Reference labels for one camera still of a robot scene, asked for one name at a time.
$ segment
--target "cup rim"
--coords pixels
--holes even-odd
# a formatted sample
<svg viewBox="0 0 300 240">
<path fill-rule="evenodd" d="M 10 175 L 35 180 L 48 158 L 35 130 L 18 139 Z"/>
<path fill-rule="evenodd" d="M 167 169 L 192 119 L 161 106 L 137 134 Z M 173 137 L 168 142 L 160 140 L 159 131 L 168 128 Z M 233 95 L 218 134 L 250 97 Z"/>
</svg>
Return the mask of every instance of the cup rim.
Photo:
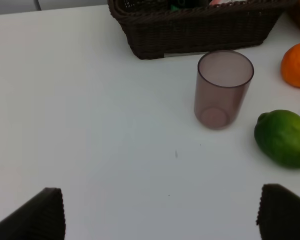
<svg viewBox="0 0 300 240">
<path fill-rule="evenodd" d="M 242 83 L 242 84 L 240 84 L 240 85 L 236 85 L 236 86 L 221 86 L 221 85 L 217 85 L 217 84 L 215 84 L 215 83 L 212 83 L 212 82 L 210 82 L 209 80 L 207 80 L 206 78 L 204 78 L 204 76 L 201 74 L 200 69 L 199 69 L 201 61 L 202 61 L 206 56 L 208 56 L 208 55 L 210 55 L 210 54 L 221 53 L 221 52 L 223 52 L 223 53 L 226 52 L 226 53 L 237 54 L 237 55 L 241 55 L 242 57 L 244 57 L 244 58 L 250 63 L 250 65 L 251 65 L 251 68 L 252 68 L 251 77 L 250 77 L 247 81 L 245 81 L 244 83 Z M 234 89 L 234 88 L 239 88 L 239 87 L 241 87 L 241 86 L 244 86 L 244 85 L 248 84 L 248 83 L 251 81 L 251 79 L 254 77 L 254 75 L 255 75 L 255 68 L 254 68 L 254 65 L 253 65 L 252 62 L 249 60 L 249 58 L 247 58 L 245 55 L 243 55 L 243 54 L 241 54 L 241 53 L 239 53 L 239 52 L 237 52 L 237 51 L 232 51 L 232 50 L 217 50 L 217 51 L 210 51 L 210 52 L 206 53 L 205 55 L 203 55 L 203 56 L 200 58 L 200 60 L 199 60 L 199 62 L 198 62 L 198 65 L 197 65 L 197 70 L 198 70 L 198 73 L 199 73 L 200 77 L 201 77 L 203 80 L 205 80 L 207 83 L 209 83 L 209 84 L 211 84 L 211 85 L 214 85 L 214 86 L 216 86 L 216 87 L 218 87 L 218 88 L 225 88 L 225 89 Z"/>
</svg>

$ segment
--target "orange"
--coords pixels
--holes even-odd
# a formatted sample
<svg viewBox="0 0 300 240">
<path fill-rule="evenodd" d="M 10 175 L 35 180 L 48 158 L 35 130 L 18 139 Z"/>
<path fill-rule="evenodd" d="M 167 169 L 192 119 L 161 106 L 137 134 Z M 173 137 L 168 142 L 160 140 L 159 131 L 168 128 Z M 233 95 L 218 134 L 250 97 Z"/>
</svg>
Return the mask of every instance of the orange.
<svg viewBox="0 0 300 240">
<path fill-rule="evenodd" d="M 290 48 L 283 56 L 281 74 L 288 84 L 300 88 L 300 43 Z"/>
</svg>

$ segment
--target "white table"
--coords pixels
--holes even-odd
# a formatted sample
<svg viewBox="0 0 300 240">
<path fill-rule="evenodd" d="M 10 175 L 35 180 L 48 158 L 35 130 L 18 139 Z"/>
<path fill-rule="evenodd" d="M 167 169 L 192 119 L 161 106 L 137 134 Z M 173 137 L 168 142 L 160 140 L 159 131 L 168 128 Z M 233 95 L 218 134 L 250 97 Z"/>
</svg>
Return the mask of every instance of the white table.
<svg viewBox="0 0 300 240">
<path fill-rule="evenodd" d="M 261 113 L 300 114 L 279 72 L 297 43 L 283 16 L 239 50 L 255 75 L 236 122 L 212 131 L 193 113 L 200 55 L 137 59 L 107 6 L 0 16 L 0 220 L 60 187 L 66 240 L 260 240 L 262 185 L 300 195 L 300 170 L 253 137 Z"/>
</svg>

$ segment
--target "plastic cup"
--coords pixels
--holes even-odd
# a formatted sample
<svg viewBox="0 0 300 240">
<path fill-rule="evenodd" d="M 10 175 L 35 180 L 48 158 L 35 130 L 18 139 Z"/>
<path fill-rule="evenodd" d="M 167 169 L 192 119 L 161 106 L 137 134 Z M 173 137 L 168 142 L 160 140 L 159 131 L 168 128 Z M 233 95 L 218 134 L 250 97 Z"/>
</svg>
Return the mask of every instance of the plastic cup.
<svg viewBox="0 0 300 240">
<path fill-rule="evenodd" d="M 236 119 L 254 76 L 254 66 L 236 51 L 205 54 L 198 62 L 194 113 L 207 128 L 223 129 Z"/>
</svg>

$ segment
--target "white wall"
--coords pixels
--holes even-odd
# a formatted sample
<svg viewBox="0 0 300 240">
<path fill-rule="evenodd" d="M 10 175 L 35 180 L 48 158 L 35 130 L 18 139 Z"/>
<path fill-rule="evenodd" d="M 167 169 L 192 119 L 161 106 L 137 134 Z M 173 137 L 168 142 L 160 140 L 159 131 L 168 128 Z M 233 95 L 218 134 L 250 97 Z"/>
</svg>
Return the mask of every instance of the white wall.
<svg viewBox="0 0 300 240">
<path fill-rule="evenodd" d="M 36 11 L 34 0 L 0 0 L 0 14 Z"/>
<path fill-rule="evenodd" d="M 42 10 L 75 8 L 107 4 L 107 0 L 39 0 Z"/>
</svg>

